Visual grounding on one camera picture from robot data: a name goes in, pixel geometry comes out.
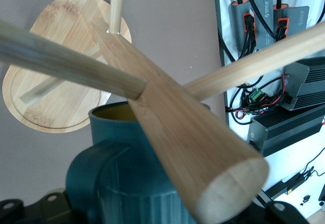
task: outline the heat sink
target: heat sink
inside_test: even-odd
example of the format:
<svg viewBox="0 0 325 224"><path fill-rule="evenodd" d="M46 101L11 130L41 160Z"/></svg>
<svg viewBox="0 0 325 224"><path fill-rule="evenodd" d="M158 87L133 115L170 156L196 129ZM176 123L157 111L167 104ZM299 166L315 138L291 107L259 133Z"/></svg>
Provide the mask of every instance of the heat sink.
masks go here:
<svg viewBox="0 0 325 224"><path fill-rule="evenodd" d="M286 93L280 105L297 110L325 103L325 57L304 59L285 69Z"/></svg>
<svg viewBox="0 0 325 224"><path fill-rule="evenodd" d="M288 111L277 107L254 117L247 141L268 156L320 131L325 104Z"/></svg>

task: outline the teal pitcher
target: teal pitcher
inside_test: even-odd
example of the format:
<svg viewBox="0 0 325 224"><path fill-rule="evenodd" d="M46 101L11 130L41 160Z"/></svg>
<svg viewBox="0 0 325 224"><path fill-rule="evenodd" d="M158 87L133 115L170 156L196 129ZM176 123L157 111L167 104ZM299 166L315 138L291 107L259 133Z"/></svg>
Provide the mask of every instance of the teal pitcher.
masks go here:
<svg viewBox="0 0 325 224"><path fill-rule="evenodd" d="M89 118L93 146L67 174L72 209L93 224L196 223L127 102L95 108Z"/></svg>

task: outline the printed logo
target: printed logo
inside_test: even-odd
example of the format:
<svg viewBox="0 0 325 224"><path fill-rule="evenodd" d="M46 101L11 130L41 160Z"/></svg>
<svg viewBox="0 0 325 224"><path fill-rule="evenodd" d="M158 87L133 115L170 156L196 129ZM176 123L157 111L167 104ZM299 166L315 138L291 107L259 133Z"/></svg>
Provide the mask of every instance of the printed logo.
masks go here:
<svg viewBox="0 0 325 224"><path fill-rule="evenodd" d="M305 12L304 12L304 11L301 11L301 12L300 12L300 16L299 16L299 23L298 23L299 26L301 26L301 25L304 24L304 23L303 23L304 16L305 16Z"/></svg>
<svg viewBox="0 0 325 224"><path fill-rule="evenodd" d="M269 13L269 2L264 1L264 10L265 10L265 17L269 17L270 13Z"/></svg>

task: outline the bamboo cutting board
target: bamboo cutting board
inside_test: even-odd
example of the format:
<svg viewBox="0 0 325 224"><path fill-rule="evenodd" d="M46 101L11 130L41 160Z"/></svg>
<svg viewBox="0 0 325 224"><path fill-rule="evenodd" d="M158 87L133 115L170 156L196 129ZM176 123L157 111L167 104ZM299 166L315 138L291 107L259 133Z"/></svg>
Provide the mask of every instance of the bamboo cutting board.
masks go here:
<svg viewBox="0 0 325 224"><path fill-rule="evenodd" d="M55 0L41 12L30 32L106 63L87 26L96 18L110 22L110 5L103 0ZM131 42L123 19L121 35ZM104 105L110 93L10 66L3 96L9 111L26 126L67 133L88 125L88 111Z"/></svg>

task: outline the wooden dowel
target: wooden dowel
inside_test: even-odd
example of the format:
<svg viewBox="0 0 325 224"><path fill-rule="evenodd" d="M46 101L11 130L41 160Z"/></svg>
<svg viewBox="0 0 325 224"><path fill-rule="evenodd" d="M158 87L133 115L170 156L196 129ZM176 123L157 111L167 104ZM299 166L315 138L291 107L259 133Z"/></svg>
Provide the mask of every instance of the wooden dowel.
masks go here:
<svg viewBox="0 0 325 224"><path fill-rule="evenodd" d="M187 83L184 87L197 99L206 99L325 49L324 36L325 22Z"/></svg>
<svg viewBox="0 0 325 224"><path fill-rule="evenodd" d="M42 83L32 88L30 91L23 94L20 99L28 106L39 101L43 96L47 95L53 89L58 87L64 82L63 79L49 77L45 79Z"/></svg>
<svg viewBox="0 0 325 224"><path fill-rule="evenodd" d="M214 114L120 35L90 31L110 65L147 80L129 100L166 173L194 218L221 223L260 191L268 165Z"/></svg>
<svg viewBox="0 0 325 224"><path fill-rule="evenodd" d="M109 32L119 34L121 29L123 0L111 0L111 22Z"/></svg>
<svg viewBox="0 0 325 224"><path fill-rule="evenodd" d="M137 99L145 80L0 21L0 58L53 77Z"/></svg>
<svg viewBox="0 0 325 224"><path fill-rule="evenodd" d="M92 47L86 54L93 59L98 58L101 55L101 51L98 45ZM60 78L49 77L36 87L32 88L25 94L23 94L20 99L28 106L39 101L43 96L47 95L53 89L62 84L64 80Z"/></svg>

